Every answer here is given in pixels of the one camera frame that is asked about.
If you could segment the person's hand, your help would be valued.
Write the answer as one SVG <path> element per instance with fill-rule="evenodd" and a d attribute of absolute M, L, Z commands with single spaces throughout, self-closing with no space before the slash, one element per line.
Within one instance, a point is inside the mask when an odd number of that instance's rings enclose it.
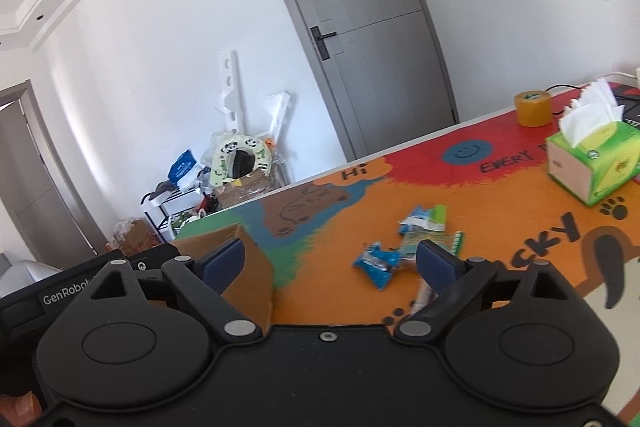
<path fill-rule="evenodd" d="M 40 403 L 32 392 L 20 397 L 2 395 L 0 399 L 1 420 L 6 425 L 23 427 L 32 424 L 42 413 Z"/>

